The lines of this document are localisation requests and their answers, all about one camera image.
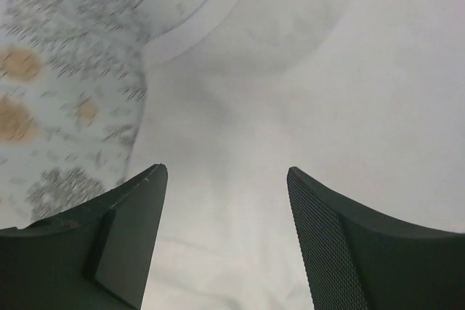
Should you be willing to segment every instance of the floral patterned cloth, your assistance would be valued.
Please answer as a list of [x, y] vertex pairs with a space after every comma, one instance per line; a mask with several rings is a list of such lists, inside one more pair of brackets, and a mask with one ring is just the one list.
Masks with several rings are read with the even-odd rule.
[[0, 228], [124, 181], [141, 49], [205, 0], [0, 0]]

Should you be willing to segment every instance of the white cloth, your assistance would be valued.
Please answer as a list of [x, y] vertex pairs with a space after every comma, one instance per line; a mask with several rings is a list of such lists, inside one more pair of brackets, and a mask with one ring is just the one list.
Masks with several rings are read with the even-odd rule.
[[240, 0], [147, 75], [131, 174], [169, 185], [144, 309], [312, 309], [289, 166], [465, 230], [465, 0]]

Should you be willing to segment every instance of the white fabric trim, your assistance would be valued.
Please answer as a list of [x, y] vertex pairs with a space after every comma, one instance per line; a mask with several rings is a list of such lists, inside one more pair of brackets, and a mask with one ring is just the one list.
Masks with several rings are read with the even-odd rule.
[[178, 27], [153, 39], [142, 50], [145, 71], [171, 60], [204, 39], [226, 18], [238, 0], [206, 0]]

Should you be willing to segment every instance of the white border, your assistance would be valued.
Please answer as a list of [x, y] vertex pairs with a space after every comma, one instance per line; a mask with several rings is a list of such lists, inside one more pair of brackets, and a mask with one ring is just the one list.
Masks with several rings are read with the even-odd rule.
[[238, 0], [206, 0], [180, 26], [149, 42], [142, 50], [145, 71], [171, 60], [204, 39], [226, 18]]

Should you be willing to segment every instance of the white fabric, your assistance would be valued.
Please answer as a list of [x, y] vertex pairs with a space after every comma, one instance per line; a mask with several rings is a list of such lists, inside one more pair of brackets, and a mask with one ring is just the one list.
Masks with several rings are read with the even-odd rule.
[[464, 231], [464, 9], [240, 0], [153, 68], [130, 174], [163, 162], [169, 186], [143, 308], [312, 309], [289, 166], [391, 216]]

